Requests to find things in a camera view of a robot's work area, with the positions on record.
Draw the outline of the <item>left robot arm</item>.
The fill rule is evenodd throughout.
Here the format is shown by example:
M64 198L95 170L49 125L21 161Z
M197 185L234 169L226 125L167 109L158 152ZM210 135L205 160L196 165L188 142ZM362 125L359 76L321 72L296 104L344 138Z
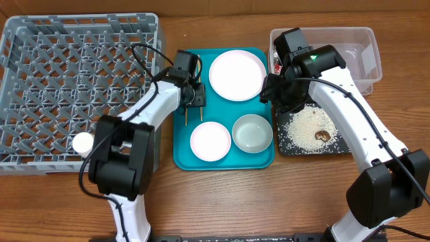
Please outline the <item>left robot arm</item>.
M151 79L149 91L131 108L97 121L93 147L83 167L97 186L95 198L111 206L117 227L114 241L150 239L143 196L157 159L156 132L175 110L206 104L199 77L193 67L167 67Z

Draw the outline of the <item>brown food scrap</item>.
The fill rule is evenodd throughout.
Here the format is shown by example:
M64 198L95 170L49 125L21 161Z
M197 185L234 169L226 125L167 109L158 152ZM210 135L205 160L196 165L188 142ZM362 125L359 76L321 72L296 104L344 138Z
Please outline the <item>brown food scrap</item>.
M326 130L317 131L314 134L314 137L316 140L321 140L324 143L328 142L331 139L331 135Z

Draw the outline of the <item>red snack wrapper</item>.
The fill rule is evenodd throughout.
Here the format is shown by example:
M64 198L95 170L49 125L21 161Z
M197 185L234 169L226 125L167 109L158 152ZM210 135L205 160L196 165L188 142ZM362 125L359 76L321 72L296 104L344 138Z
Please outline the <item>red snack wrapper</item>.
M279 55L277 54L277 52L273 53L273 69L274 69L274 73L276 75L279 75L281 73L283 64L281 62L281 59L279 58Z

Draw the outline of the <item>grey bowl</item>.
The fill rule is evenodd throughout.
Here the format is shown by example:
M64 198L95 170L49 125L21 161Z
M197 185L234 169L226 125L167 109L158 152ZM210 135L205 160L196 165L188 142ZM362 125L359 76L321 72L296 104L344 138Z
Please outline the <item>grey bowl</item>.
M234 123L232 139L240 150L246 153L260 153L272 143L272 126L263 116L247 114Z

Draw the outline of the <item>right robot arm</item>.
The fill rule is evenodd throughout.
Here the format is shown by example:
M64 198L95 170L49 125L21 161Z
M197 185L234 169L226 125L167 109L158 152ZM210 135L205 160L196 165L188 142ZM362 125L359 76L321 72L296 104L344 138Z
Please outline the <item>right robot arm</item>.
M429 201L429 157L410 152L379 120L355 86L346 62L326 45L276 44L280 75L269 74L260 100L281 112L309 99L329 115L347 143L360 175L346 193L349 210L321 241L369 241L389 223Z

